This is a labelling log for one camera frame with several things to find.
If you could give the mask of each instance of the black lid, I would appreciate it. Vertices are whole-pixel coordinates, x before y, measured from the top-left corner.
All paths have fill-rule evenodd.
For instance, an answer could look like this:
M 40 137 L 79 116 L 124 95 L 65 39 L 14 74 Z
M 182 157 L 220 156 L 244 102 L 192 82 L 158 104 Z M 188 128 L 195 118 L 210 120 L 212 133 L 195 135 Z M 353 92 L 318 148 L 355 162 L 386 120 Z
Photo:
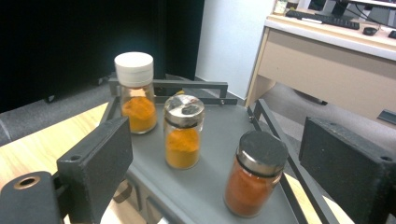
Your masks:
M 268 132 L 252 131 L 242 135 L 236 156 L 250 172 L 272 176 L 283 170 L 289 152 L 283 142 Z

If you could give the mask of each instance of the gray tray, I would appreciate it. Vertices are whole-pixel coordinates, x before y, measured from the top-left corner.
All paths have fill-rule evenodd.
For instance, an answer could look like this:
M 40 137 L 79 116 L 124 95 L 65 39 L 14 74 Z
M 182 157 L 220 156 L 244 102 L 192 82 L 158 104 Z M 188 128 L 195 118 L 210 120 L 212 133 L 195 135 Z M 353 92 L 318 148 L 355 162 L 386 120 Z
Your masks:
M 188 170 L 167 165 L 163 143 L 163 105 L 156 104 L 158 122 L 145 134 L 132 134 L 134 161 L 126 179 L 132 205 L 148 223 L 298 223 L 278 184 L 252 218 L 238 217 L 223 202 L 225 184 L 239 138 L 255 128 L 240 105 L 206 105 L 200 160 Z M 118 98 L 103 120 L 120 116 Z

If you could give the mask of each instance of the black backdrop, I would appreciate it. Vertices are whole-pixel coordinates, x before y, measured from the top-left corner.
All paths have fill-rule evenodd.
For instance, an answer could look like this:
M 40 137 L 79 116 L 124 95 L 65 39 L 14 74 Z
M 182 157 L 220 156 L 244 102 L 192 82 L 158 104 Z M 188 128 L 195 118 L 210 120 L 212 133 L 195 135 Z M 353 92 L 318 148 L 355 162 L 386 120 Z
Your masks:
M 154 77 L 193 79 L 204 0 L 0 1 L 0 113 L 114 71 L 127 51 Z

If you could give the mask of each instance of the keyboard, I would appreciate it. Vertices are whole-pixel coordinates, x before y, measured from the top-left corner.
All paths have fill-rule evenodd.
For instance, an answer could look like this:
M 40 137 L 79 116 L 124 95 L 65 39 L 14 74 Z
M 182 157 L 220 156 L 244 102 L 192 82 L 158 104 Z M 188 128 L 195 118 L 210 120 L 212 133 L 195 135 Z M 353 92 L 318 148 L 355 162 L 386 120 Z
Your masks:
M 289 10 L 285 16 L 291 17 L 291 18 L 297 18 L 298 20 L 312 21 L 312 22 L 317 22 L 317 23 L 325 23 L 325 24 L 344 27 L 344 28 L 353 29 L 353 30 L 360 29 L 360 25 L 358 22 L 347 21 L 347 20 L 343 20 L 343 19 L 339 19 L 339 18 L 335 18 L 335 17 L 331 17 L 331 16 L 310 14 L 310 13 L 296 11 L 296 10 Z

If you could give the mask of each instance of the yellow powder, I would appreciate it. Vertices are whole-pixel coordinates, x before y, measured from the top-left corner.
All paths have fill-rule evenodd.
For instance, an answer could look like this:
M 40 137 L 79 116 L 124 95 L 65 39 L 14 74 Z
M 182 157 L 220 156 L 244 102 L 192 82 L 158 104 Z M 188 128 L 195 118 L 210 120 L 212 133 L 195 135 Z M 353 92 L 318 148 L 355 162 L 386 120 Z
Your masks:
M 199 159 L 200 139 L 195 129 L 176 129 L 166 138 L 166 161 L 169 165 L 187 169 Z
M 121 114 L 129 117 L 132 133 L 149 131 L 157 122 L 155 106 L 146 97 L 134 97 L 122 106 Z

